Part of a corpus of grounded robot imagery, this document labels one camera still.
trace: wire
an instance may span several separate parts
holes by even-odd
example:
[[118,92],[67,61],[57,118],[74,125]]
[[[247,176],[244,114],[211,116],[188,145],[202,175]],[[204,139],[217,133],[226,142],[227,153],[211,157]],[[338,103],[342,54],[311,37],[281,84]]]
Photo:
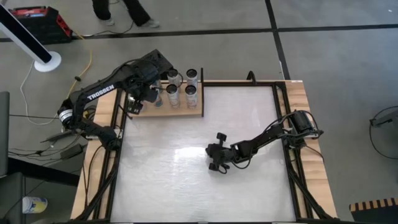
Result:
[[[84,39],[85,39],[84,37],[82,37],[82,36],[81,36],[79,33],[77,33],[76,31],[74,31],[74,33],[75,33],[81,40],[84,40]],[[91,64],[92,64],[92,63],[93,63],[93,51],[90,50],[90,62],[88,62],[88,65],[86,66],[86,68],[78,75],[79,78],[81,78],[81,77],[87,72],[87,70],[91,67]],[[71,93],[71,92],[73,91],[73,89],[75,88],[75,85],[76,85],[77,81],[78,81],[78,80],[75,80],[75,81],[73,82],[73,85],[70,87],[69,93],[68,93],[68,95],[67,95],[67,98],[69,98],[70,93]]]
[[[386,111],[386,110],[389,110],[389,109],[392,109],[392,108],[398,108],[398,106],[390,106],[390,107],[388,107],[388,108],[384,108],[383,110],[380,110],[380,112],[378,112],[376,115],[374,115],[373,119],[376,119],[376,117],[377,117],[379,114],[381,114],[382,112],[384,112],[384,111]],[[381,156],[383,156],[383,157],[385,157],[385,158],[388,158],[388,159],[398,159],[398,157],[391,157],[391,156],[384,155],[383,153],[381,153],[381,152],[376,148],[376,146],[374,145],[373,139],[372,139],[372,123],[369,124],[369,139],[371,140],[371,143],[372,143],[372,146],[373,146],[374,150],[375,150],[378,154],[380,154]]]
[[20,114],[10,114],[9,116],[23,117],[23,118],[58,119],[58,118],[50,118],[50,117],[45,117],[45,116],[26,116],[26,115],[20,115]]
[[320,152],[318,152],[314,148],[311,148],[310,146],[305,146],[305,147],[307,147],[307,148],[311,149],[313,152],[317,153],[320,157],[322,157],[322,160],[325,162],[325,158],[323,158],[323,155]]
[[26,118],[27,118],[27,120],[28,120],[30,123],[34,124],[34,125],[40,125],[40,126],[41,126],[41,125],[47,125],[47,124],[50,124],[51,122],[53,122],[53,121],[54,121],[54,118],[57,117],[57,114],[55,114],[54,117],[51,118],[51,120],[50,120],[49,122],[45,122],[45,123],[36,123],[36,122],[32,121],[32,120],[29,118],[29,117],[30,117],[30,116],[29,116],[29,104],[27,103],[26,96],[25,96],[25,93],[24,93],[24,91],[23,91],[23,87],[24,87],[24,85],[25,85],[26,80],[29,78],[29,75],[32,73],[32,68],[33,68],[33,64],[34,64],[34,63],[35,63],[35,60],[32,61],[32,65],[30,65],[30,69],[29,69],[29,71],[27,72],[27,75],[26,75],[24,81],[22,82],[21,87],[19,87],[19,90],[21,91],[22,96],[24,97],[24,101],[25,101],[25,112],[26,112]]
[[123,31],[123,32],[114,32],[114,31],[111,31],[111,30],[105,30],[105,31],[101,31],[101,32],[98,32],[98,33],[95,33],[95,34],[83,35],[83,36],[84,37],[93,37],[93,36],[104,34],[104,33],[107,33],[107,32],[109,32],[111,34],[125,34],[125,33],[129,32],[132,29],[133,25],[134,25],[134,21],[132,21],[130,27],[128,29],[126,29],[125,31]]
[[93,157],[91,158],[90,165],[88,166],[87,188],[85,189],[85,193],[86,193],[86,196],[85,196],[85,203],[86,203],[86,204],[88,203],[88,189],[89,189],[89,186],[90,186],[91,167],[92,167],[92,165],[93,165],[93,161],[94,161],[95,155],[97,154],[97,152],[99,151],[99,149],[101,149],[101,147],[102,147],[102,145],[100,145],[100,146],[95,150],[95,152],[94,152],[94,154],[93,154]]
[[[48,150],[50,150],[52,147],[54,147],[54,145],[55,145],[55,143],[57,143],[57,141],[55,141],[53,144],[51,144],[49,147],[47,147],[46,149],[44,149],[43,151],[35,151],[35,152],[33,152],[33,153],[30,153],[30,154],[19,154],[19,153],[16,153],[16,152],[11,152],[11,153],[14,153],[14,154],[17,154],[18,156],[29,156],[29,155],[34,155],[34,154],[37,154],[38,152],[45,152],[45,151],[48,151]],[[15,150],[18,150],[18,151],[30,151],[30,150],[23,150],[23,149],[15,149]]]
[[88,188],[87,188],[86,170],[85,170],[85,162],[84,162],[84,161],[83,161],[83,167],[82,167],[82,169],[83,169],[83,178],[84,178],[84,180],[85,180],[85,193],[86,193],[86,197],[85,197],[85,208],[86,208],[87,205],[88,205],[88,202],[87,202]]
[[47,155],[41,155],[41,153],[47,151],[49,148],[51,148],[51,146],[48,147],[47,149],[43,150],[43,151],[37,151],[37,152],[34,152],[34,153],[30,153],[30,154],[19,154],[19,153],[16,153],[16,152],[9,152],[9,153],[15,154],[15,155],[21,156],[21,157],[28,157],[29,159],[34,159],[33,157],[51,156],[51,155],[59,153],[62,150],[68,149],[72,144],[75,144],[77,142],[77,140],[79,140],[79,138],[80,138],[80,134],[70,144],[68,144],[67,146],[65,146],[65,147],[63,147],[61,149],[53,149],[52,151],[54,151],[54,152],[50,153],[50,154],[47,154]]
[[[264,132],[263,132],[262,134],[265,134],[265,132],[266,132],[276,121],[282,119],[283,117],[276,119],[275,121],[271,122],[271,124],[268,124],[268,126],[265,128],[265,130],[264,130]],[[252,153],[253,153],[253,148],[251,148],[251,150],[250,150],[249,162],[246,164],[246,166],[240,167],[240,166],[236,165],[235,162],[232,162],[232,165],[234,165],[234,166],[235,166],[236,168],[238,168],[238,169],[246,169],[246,168],[248,168],[249,165],[250,165],[250,162],[251,162]]]
[[[76,34],[77,36],[79,36],[79,38],[81,38],[82,40],[84,40],[84,37],[82,37],[80,34],[78,34],[78,33],[76,33],[76,32],[75,32],[75,34]],[[80,75],[78,76],[79,78],[80,78],[83,74],[85,74],[85,73],[87,72],[87,70],[91,67],[92,61],[93,61],[93,51],[90,50],[90,62],[89,62],[89,64],[86,66],[86,68],[80,73]],[[27,120],[28,120],[30,123],[34,124],[34,125],[43,126],[43,125],[47,125],[47,124],[52,123],[52,122],[57,118],[57,113],[54,115],[53,118],[49,118],[49,119],[51,119],[50,121],[44,122],[44,123],[36,123],[36,122],[34,122],[34,121],[32,121],[32,120],[30,119],[30,116],[29,116],[29,104],[28,104],[28,102],[27,102],[27,100],[26,100],[26,96],[25,96],[25,93],[24,93],[24,91],[23,91],[23,87],[24,87],[24,85],[25,85],[26,80],[29,78],[30,74],[32,73],[32,69],[33,69],[33,64],[34,64],[34,62],[35,62],[35,61],[33,60],[33,61],[32,61],[32,65],[30,65],[30,69],[29,69],[29,71],[28,71],[28,73],[27,73],[27,75],[26,75],[24,81],[22,82],[21,87],[19,88],[19,90],[21,91],[22,97],[24,98],[24,101],[25,101],[25,112],[26,112],[26,118],[27,118]],[[74,89],[76,83],[77,83],[77,80],[75,80],[75,81],[73,82],[73,85],[70,87],[67,98],[69,97],[70,93],[73,91],[73,89]]]
[[220,170],[220,168],[218,168],[218,172],[222,173],[222,174],[226,174],[228,172],[228,170],[224,167],[224,172]]

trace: wooden frame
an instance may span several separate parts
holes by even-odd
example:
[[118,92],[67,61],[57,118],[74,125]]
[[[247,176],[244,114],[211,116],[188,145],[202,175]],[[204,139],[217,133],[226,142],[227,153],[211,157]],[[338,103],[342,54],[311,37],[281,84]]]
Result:
[[[225,82],[225,81],[214,81],[211,80],[209,82]],[[228,80],[227,82],[230,83],[238,83],[238,82],[247,82],[250,83],[251,81],[242,81],[242,80]],[[301,81],[280,81],[280,80],[273,80],[273,81],[257,81],[257,82],[278,82],[281,83],[285,86],[285,90],[287,92],[287,98],[289,99],[290,102],[290,110],[307,110],[310,111],[308,101],[307,101],[307,96],[305,94],[304,90],[304,85]],[[286,113],[285,105],[283,98],[281,98],[281,95],[278,94],[279,98],[279,104],[280,104],[280,110],[283,113]],[[98,105],[97,105],[97,112],[95,115],[95,122],[100,124],[100,125],[109,125],[112,117],[112,112],[109,108],[111,108],[111,105],[114,105],[114,102],[116,101],[116,92],[109,93],[105,96],[102,96],[99,99]],[[117,123],[119,125],[121,124],[121,115],[122,112],[120,109],[118,109],[118,118],[117,118]],[[307,141],[307,144],[316,150],[319,149],[318,141],[315,140],[309,140]],[[86,157],[85,157],[85,169],[86,173],[88,172],[88,166],[91,161],[91,157],[95,151],[95,149],[99,146],[99,141],[93,141],[89,143]],[[114,155],[111,155],[109,163],[113,163],[113,157]],[[95,157],[93,161],[93,169],[91,170],[91,180],[90,180],[90,188],[88,189],[88,200],[91,200],[91,198],[94,196],[95,192],[98,189],[98,183],[99,183],[99,173],[101,172],[101,167],[103,163],[103,157],[104,157],[104,151],[99,152],[98,155]],[[328,184],[328,179],[326,176],[326,171],[325,167],[323,165],[322,159],[314,154],[311,151],[306,151],[302,150],[302,165],[303,165],[303,173],[305,174],[306,182],[307,182],[307,187],[311,194],[315,197],[317,202],[325,209],[325,211],[330,214],[331,216],[336,216],[335,212],[335,207],[333,203],[333,199],[331,197],[331,192]],[[75,218],[79,216],[79,214],[83,211],[84,209],[84,200],[85,200],[85,190],[84,190],[84,184],[83,184],[83,175],[80,176],[80,183],[78,186],[78,190],[76,192],[76,197],[75,197],[75,203],[73,206],[72,210],[72,215],[71,218]],[[301,217],[310,217],[307,214],[307,211],[305,209],[305,200],[299,190],[296,190],[297,196],[298,196],[298,204],[299,204],[299,209],[300,209],[300,216]],[[101,209],[99,211],[99,218],[105,218],[106,217],[106,205],[107,205],[107,198],[109,194],[109,189],[107,192],[103,195],[103,199],[101,202]]]

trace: floor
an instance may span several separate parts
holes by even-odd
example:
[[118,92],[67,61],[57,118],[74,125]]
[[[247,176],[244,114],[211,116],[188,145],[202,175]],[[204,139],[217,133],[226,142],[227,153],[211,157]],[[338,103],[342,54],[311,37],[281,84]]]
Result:
[[[368,133],[369,119],[383,108],[398,105],[396,1],[145,0],[142,4],[160,21],[160,29],[133,27],[123,38],[101,35],[48,45],[62,55],[63,62],[50,73],[33,69],[24,87],[29,114],[54,116],[73,77],[88,63],[89,50],[93,50],[93,65],[78,87],[153,49],[181,71],[203,67],[206,79],[245,79],[252,70],[257,79],[303,80],[312,113],[325,131],[320,146],[339,218],[352,220],[350,203],[398,196],[398,163],[377,154]],[[97,21],[90,0],[8,0],[5,4],[9,8],[36,5],[58,9],[81,34],[109,28]],[[131,20],[124,6],[112,4],[110,9],[116,21],[110,29],[126,30]],[[32,59],[4,39],[0,39],[0,52],[5,52],[0,55],[0,90],[10,91],[12,114],[25,114],[19,87]],[[60,129],[58,121],[36,126],[25,118],[11,117],[10,147],[46,148],[48,144],[39,142]],[[388,124],[374,129],[373,138],[383,153],[398,157],[394,131]],[[81,161],[55,166],[72,171],[80,168]],[[49,189],[65,193],[55,196]],[[33,194],[51,198],[59,207],[31,216],[32,220],[66,221],[74,191],[73,187],[40,186]]]

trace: table surface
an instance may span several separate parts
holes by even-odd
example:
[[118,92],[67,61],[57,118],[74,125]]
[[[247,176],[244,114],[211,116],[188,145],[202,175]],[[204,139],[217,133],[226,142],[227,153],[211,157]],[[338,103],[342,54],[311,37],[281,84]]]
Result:
[[126,121],[112,222],[295,220],[281,140],[259,149],[247,169],[208,170],[205,148],[217,132],[229,146],[277,119],[272,87],[205,86],[204,97],[204,117]]
[[[242,82],[242,80],[237,80],[237,81],[231,81],[228,80],[229,82]],[[305,93],[304,89],[304,84],[302,81],[280,81],[280,80],[264,80],[265,82],[285,82],[286,87],[287,87],[287,95],[289,97],[289,104],[290,104],[290,110],[306,110],[310,111],[310,107],[308,105],[308,100],[307,100],[307,95]],[[282,95],[279,94],[280,96],[280,106],[282,109],[282,114],[284,113],[284,104],[282,100]],[[114,101],[116,99],[116,91],[112,91],[111,93],[108,93],[107,95],[102,96],[97,105],[97,110],[94,118],[94,122],[96,122],[99,125],[105,126],[105,125],[110,125],[111,122],[111,117],[113,113],[113,105]],[[121,116],[122,116],[122,111],[119,109],[118,117],[116,120],[116,123],[118,125],[121,124]],[[307,144],[320,151],[319,144],[317,140],[311,140],[308,139],[306,140]],[[91,141],[88,144],[86,155],[85,155],[85,171],[88,173],[88,168],[90,161],[93,157],[94,152],[96,149],[101,145],[101,143],[98,140]],[[103,160],[104,160],[104,153],[105,150],[99,150],[93,159],[93,165],[91,168],[91,174],[90,174],[90,187],[88,189],[88,200],[90,201],[95,193],[97,192],[98,189],[98,183],[100,181],[100,175],[101,175],[101,169],[103,165]],[[111,157],[109,159],[109,170],[113,164],[113,157],[114,157],[114,152],[112,152]],[[313,153],[310,150],[306,150],[305,148],[302,149],[301,152],[301,158],[302,158],[302,163],[303,163],[303,169],[305,173],[305,178],[307,181],[307,187],[311,194],[314,196],[314,198],[317,200],[317,202],[323,207],[323,209],[331,216],[336,217],[336,210],[335,206],[333,203],[333,199],[331,196],[330,192],[330,187],[328,183],[328,177],[326,176],[326,170],[325,166],[323,164],[322,158]],[[85,207],[85,187],[84,187],[84,179],[83,179],[83,174],[80,175],[80,181],[79,185],[77,188],[76,196],[75,196],[75,203],[73,204],[73,210],[71,214],[71,218],[76,218],[77,216],[80,215],[80,213],[84,210]],[[101,201],[101,210],[99,212],[99,217],[104,218],[105,217],[105,211],[106,211],[106,204],[108,200],[108,194],[109,194],[109,188],[103,195],[103,199]],[[300,213],[302,217],[306,217],[307,214],[305,212],[305,206],[304,206],[304,199],[299,191],[297,189],[297,195],[298,195],[298,202],[300,205]]]

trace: white cable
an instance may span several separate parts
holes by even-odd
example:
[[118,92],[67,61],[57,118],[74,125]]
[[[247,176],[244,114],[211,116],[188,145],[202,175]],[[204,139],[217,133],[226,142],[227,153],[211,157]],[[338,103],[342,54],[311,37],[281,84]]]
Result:
[[21,87],[20,87],[19,89],[20,89],[20,91],[21,91],[21,93],[22,93],[22,96],[24,97],[24,101],[25,101],[25,110],[26,110],[26,116],[27,116],[26,118],[27,118],[27,120],[28,120],[30,123],[35,124],[35,125],[47,125],[47,124],[50,124],[51,122],[53,122],[55,119],[51,119],[51,121],[46,122],[46,123],[35,123],[34,121],[30,120],[30,118],[29,118],[29,110],[28,110],[29,105],[27,104],[27,100],[26,100],[26,97],[25,97],[25,93],[24,93],[24,91],[22,90],[22,88],[24,87],[25,82],[26,82],[26,80],[28,79],[30,73],[32,73],[32,68],[33,68],[33,64],[34,64],[34,63],[35,63],[35,61],[33,60],[32,65],[30,66],[29,72],[27,73],[27,75],[26,75],[26,77],[25,77],[24,81],[22,82]]

